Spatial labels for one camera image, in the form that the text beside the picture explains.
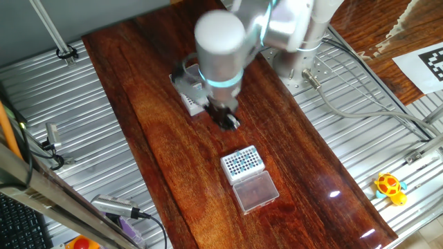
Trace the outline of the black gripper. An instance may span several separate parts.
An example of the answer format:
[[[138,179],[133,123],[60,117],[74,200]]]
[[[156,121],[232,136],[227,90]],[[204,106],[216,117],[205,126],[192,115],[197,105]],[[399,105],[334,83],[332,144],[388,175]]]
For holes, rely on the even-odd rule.
[[[235,117],[239,102],[236,98],[230,99],[226,102],[209,99],[208,103],[204,105],[204,110],[211,118],[215,119],[215,123],[224,131],[237,130],[240,126],[240,121]]]

